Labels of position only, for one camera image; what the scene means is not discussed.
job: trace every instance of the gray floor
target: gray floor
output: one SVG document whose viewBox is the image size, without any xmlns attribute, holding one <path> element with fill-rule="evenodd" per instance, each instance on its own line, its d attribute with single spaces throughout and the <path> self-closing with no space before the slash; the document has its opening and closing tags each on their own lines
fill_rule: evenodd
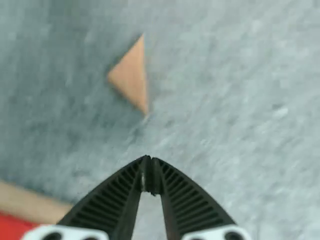
<svg viewBox="0 0 320 240">
<path fill-rule="evenodd" d="M 104 83 L 142 32 L 147 119 Z M 3 180 L 76 202 L 150 154 L 255 239 L 317 240 L 319 119 L 319 0 L 0 1 Z M 134 239 L 165 239 L 143 202 Z"/>
</svg>

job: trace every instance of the orange triangle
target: orange triangle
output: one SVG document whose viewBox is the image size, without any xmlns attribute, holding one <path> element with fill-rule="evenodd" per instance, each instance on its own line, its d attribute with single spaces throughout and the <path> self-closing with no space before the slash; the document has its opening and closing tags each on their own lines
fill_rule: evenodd
<svg viewBox="0 0 320 240">
<path fill-rule="evenodd" d="M 108 81 L 145 115 L 148 113 L 147 80 L 142 35 L 108 73 Z"/>
</svg>

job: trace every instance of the tan wooden board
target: tan wooden board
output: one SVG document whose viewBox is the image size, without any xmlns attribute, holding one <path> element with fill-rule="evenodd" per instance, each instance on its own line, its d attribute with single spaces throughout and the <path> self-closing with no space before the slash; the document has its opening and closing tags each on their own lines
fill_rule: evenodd
<svg viewBox="0 0 320 240">
<path fill-rule="evenodd" d="M 38 224 L 56 224 L 72 208 L 49 197 L 0 181 L 0 212 Z"/>
</svg>

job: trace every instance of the screw hole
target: screw hole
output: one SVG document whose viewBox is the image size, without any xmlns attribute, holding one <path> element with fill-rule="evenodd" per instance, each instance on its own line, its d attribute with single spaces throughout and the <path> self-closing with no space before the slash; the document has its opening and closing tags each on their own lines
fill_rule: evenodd
<svg viewBox="0 0 320 240">
<path fill-rule="evenodd" d="M 237 232 L 231 231 L 228 232 L 225 236 L 224 236 L 225 240 L 244 240 L 244 238 Z"/>
<path fill-rule="evenodd" d="M 53 232 L 45 236 L 42 240 L 61 240 L 62 235 L 59 232 Z"/>
</svg>

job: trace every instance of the red object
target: red object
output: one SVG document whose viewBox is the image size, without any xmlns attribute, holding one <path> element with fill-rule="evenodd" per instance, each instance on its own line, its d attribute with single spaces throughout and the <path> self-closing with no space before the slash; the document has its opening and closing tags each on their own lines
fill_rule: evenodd
<svg viewBox="0 0 320 240">
<path fill-rule="evenodd" d="M 35 223 L 0 213 L 1 240 L 19 240 L 25 232 L 36 226 Z"/>
</svg>

